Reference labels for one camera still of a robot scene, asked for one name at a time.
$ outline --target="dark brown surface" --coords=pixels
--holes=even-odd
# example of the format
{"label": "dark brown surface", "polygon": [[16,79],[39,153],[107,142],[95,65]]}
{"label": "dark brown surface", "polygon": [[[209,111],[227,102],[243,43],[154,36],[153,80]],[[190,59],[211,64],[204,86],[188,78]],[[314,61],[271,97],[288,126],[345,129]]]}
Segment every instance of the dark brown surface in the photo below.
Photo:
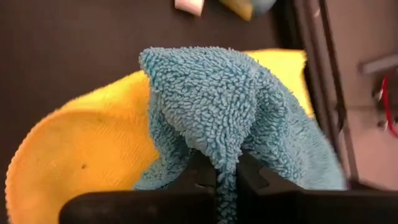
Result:
{"label": "dark brown surface", "polygon": [[[0,1],[0,173],[29,129],[66,101],[137,70],[150,46],[276,47],[270,15],[245,22],[216,1],[202,18],[172,1]],[[5,221],[4,203],[0,223]]]}

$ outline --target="blue microfiber towel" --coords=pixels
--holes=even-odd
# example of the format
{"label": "blue microfiber towel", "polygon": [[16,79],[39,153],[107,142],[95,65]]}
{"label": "blue microfiber towel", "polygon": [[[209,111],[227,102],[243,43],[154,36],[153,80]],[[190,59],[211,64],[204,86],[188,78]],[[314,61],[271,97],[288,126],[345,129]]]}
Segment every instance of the blue microfiber towel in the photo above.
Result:
{"label": "blue microfiber towel", "polygon": [[150,135],[160,157],[134,189],[167,187],[186,167],[191,148],[208,156],[219,173],[219,223],[236,218],[241,148],[305,189],[345,189],[317,123],[248,55],[218,47],[149,48],[139,61],[150,78]]}

